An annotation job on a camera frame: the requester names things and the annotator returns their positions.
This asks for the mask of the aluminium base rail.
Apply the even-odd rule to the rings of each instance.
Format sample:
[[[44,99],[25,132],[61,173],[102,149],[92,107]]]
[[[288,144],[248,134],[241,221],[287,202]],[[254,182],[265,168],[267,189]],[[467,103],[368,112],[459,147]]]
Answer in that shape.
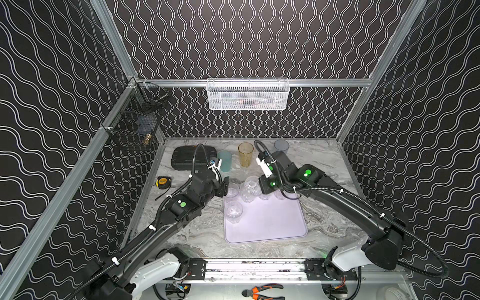
[[[407,283],[403,270],[385,271],[373,265],[350,270],[338,279],[326,277],[320,259],[191,259],[186,277],[176,276],[181,264],[165,257],[147,265],[157,282],[182,281],[191,284],[340,284]]]

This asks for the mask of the tall yellow plastic cup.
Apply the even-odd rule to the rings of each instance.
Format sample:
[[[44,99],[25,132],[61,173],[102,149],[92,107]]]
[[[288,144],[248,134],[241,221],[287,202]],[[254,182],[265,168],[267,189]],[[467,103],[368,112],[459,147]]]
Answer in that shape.
[[[249,142],[242,142],[237,149],[241,167],[248,168],[252,161],[254,146]]]

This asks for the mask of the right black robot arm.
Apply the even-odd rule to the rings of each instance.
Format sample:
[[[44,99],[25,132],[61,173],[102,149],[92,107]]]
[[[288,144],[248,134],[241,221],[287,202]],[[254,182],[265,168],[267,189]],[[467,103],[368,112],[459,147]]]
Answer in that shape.
[[[398,217],[372,206],[362,197],[346,190],[324,171],[305,164],[297,167],[285,153],[262,151],[256,158],[263,175],[259,179],[261,191],[305,196],[332,208],[361,228],[366,237],[345,246],[335,246],[322,263],[322,272],[329,279],[339,280],[352,269],[375,265],[384,270],[397,266],[430,278],[445,279],[450,270],[446,260],[426,241],[406,228]],[[429,272],[400,260],[405,237],[423,245],[441,264],[440,272]]]

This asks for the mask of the teal textured plastic cup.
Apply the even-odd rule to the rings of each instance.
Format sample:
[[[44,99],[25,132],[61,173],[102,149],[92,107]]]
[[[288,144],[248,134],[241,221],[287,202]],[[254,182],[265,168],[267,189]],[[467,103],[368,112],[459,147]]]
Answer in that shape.
[[[233,162],[233,155],[228,150],[222,150],[217,153],[218,158],[221,160],[220,170],[224,173],[230,172]]]

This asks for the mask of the yellow black tape measure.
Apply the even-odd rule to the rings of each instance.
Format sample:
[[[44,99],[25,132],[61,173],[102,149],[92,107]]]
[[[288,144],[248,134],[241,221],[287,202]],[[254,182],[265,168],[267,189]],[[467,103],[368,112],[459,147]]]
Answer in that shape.
[[[156,187],[161,190],[161,194],[157,196],[154,201],[162,198],[171,189],[172,178],[169,176],[159,176],[156,180]]]

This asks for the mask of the tall blue plastic cup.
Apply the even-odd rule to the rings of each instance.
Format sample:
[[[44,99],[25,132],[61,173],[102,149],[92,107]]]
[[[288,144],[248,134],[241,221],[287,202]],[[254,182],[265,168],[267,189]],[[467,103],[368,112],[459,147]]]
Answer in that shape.
[[[274,147],[275,147],[276,151],[281,151],[283,153],[287,153],[289,148],[290,148],[290,144],[286,140],[278,139],[274,142]]]

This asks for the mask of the white round object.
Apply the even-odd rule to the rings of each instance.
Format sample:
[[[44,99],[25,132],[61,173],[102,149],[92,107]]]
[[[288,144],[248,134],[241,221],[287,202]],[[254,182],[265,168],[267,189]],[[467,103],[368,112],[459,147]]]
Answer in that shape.
[[[378,300],[410,300],[410,296],[396,286],[385,286],[377,292]]]

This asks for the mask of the clear plain glass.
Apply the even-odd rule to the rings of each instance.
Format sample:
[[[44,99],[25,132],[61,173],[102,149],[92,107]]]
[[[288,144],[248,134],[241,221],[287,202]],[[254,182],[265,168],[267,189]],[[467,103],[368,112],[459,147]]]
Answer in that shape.
[[[287,198],[287,194],[281,190],[277,190],[274,192],[274,196],[278,199],[278,200],[288,200]]]

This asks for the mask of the lavender plastic tray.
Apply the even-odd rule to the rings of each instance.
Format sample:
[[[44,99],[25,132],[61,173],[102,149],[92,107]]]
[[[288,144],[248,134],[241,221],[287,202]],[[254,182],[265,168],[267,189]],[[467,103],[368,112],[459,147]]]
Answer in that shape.
[[[301,238],[307,235],[305,217],[298,200],[268,200],[256,197],[252,202],[235,201],[241,214],[231,222],[224,213],[224,238],[230,244]]]

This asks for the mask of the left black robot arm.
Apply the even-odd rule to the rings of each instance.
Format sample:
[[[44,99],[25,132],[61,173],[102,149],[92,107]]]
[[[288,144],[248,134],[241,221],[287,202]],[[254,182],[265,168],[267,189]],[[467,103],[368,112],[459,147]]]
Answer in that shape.
[[[160,204],[153,222],[120,251],[98,266],[87,268],[87,278],[67,298],[88,300],[133,300],[157,282],[174,276],[181,266],[176,256],[147,263],[171,236],[201,216],[214,198],[228,192],[229,179],[218,170],[218,159],[210,159],[203,144],[192,156],[188,180]]]

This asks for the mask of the clear faceted glass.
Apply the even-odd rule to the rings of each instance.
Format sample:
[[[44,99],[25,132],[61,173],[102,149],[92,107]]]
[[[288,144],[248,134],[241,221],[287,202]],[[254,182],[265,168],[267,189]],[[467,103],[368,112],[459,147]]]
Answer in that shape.
[[[228,199],[235,199],[236,197],[238,197],[239,194],[240,194],[240,186],[235,182],[229,183],[227,194],[225,197]]]

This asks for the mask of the black plastic tool case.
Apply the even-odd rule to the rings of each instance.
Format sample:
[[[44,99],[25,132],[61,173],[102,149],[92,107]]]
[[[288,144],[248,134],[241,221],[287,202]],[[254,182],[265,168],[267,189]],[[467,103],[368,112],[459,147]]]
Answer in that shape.
[[[177,171],[191,171],[193,156],[196,153],[195,170],[207,168],[207,159],[216,158],[217,151],[212,146],[204,146],[198,150],[197,146],[177,147],[171,158],[171,167]]]

